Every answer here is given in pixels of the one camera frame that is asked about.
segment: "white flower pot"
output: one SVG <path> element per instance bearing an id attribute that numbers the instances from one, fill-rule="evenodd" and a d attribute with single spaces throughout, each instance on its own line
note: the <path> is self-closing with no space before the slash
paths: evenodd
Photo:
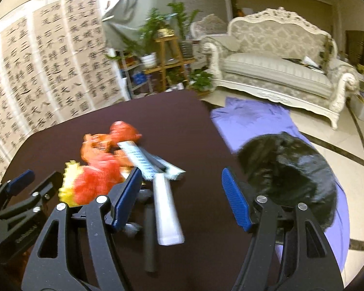
<path id="1" fill-rule="evenodd" d="M 143 65 L 146 69 L 153 68 L 156 66 L 156 52 L 153 52 L 150 55 L 141 57 L 140 60 L 142 61 Z"/>

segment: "wooden stool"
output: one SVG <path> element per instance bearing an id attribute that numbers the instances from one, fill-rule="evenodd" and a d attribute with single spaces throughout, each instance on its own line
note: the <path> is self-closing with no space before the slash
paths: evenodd
<path id="1" fill-rule="evenodd" d="M 183 75 L 185 77 L 185 80 L 188 82 L 187 78 L 187 71 L 185 69 L 185 64 L 191 64 L 195 61 L 194 58 L 189 59 L 183 59 L 181 50 L 178 45 L 178 37 L 172 36 L 172 37 L 163 37 L 163 38 L 157 38 L 155 40 L 156 42 L 160 43 L 160 66 L 156 68 L 146 69 L 143 71 L 144 74 L 153 73 L 156 71 L 162 72 L 162 91 L 166 90 L 166 70 L 174 67 L 181 67 L 181 71 L 183 72 Z M 165 50 L 165 42 L 170 41 L 171 42 L 171 49 L 174 50 L 174 52 L 177 54 L 177 63 L 173 64 L 166 64 L 166 50 Z"/>

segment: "table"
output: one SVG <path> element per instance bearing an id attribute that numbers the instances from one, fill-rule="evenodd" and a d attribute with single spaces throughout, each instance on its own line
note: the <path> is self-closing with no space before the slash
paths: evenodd
<path id="1" fill-rule="evenodd" d="M 86 133 L 108 133 L 123 120 L 143 135 L 140 145 L 186 170 L 172 182 L 172 191 L 185 242 L 158 247 L 159 271 L 144 272 L 142 241 L 116 234 L 117 254 L 135 291 L 231 290 L 244 261 L 250 235 L 237 226 L 221 185 L 221 171 L 241 169 L 216 130 L 205 106 L 192 91 L 180 90 L 122 102 L 68 120 L 29 137 L 12 160 L 3 180 L 32 169 L 36 181 L 11 203 L 23 200 L 31 188 L 65 162 L 80 160 Z M 57 204 L 51 200 L 50 209 Z M 91 265 L 84 256 L 85 266 Z M 279 263 L 273 260 L 270 282 Z"/>

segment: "potted plant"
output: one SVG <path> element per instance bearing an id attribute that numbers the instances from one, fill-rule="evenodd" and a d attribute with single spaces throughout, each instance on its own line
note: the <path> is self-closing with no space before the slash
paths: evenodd
<path id="1" fill-rule="evenodd" d="M 189 88 L 199 93 L 207 92 L 212 88 L 212 78 L 213 75 L 211 73 L 202 71 L 200 69 L 195 70 L 189 75 Z"/>
<path id="2" fill-rule="evenodd" d="M 173 14 L 160 14 L 157 8 L 152 8 L 146 22 L 140 26 L 138 30 L 138 39 L 128 38 L 124 33 L 117 31 L 121 40 L 126 46 L 125 51 L 138 56 L 146 69 L 156 66 L 156 43 L 155 37 L 159 29 L 168 28 L 166 21 Z M 118 57 L 110 57 L 109 59 L 118 60 Z"/>
<path id="3" fill-rule="evenodd" d="M 199 12 L 199 9 L 193 10 L 190 15 L 185 12 L 185 4 L 183 2 L 171 2 L 167 4 L 173 12 L 176 14 L 179 37 L 181 38 L 180 48 L 184 58 L 193 57 L 193 45 L 191 40 L 187 40 L 187 35 L 190 32 L 190 25 L 193 23 L 195 17 Z"/>

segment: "sofa armrest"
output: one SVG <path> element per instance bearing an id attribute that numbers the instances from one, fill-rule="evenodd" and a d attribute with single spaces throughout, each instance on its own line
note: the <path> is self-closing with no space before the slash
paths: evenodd
<path id="1" fill-rule="evenodd" d="M 240 43 L 233 36 L 204 36 L 200 42 L 201 52 L 210 55 L 208 72 L 216 79 L 222 79 L 222 63 L 229 55 L 240 50 Z"/>
<path id="2" fill-rule="evenodd" d="M 328 79 L 334 87 L 329 109 L 340 113 L 344 108 L 346 97 L 359 91 L 358 72 L 350 64 L 336 58 L 329 61 L 327 72 Z"/>

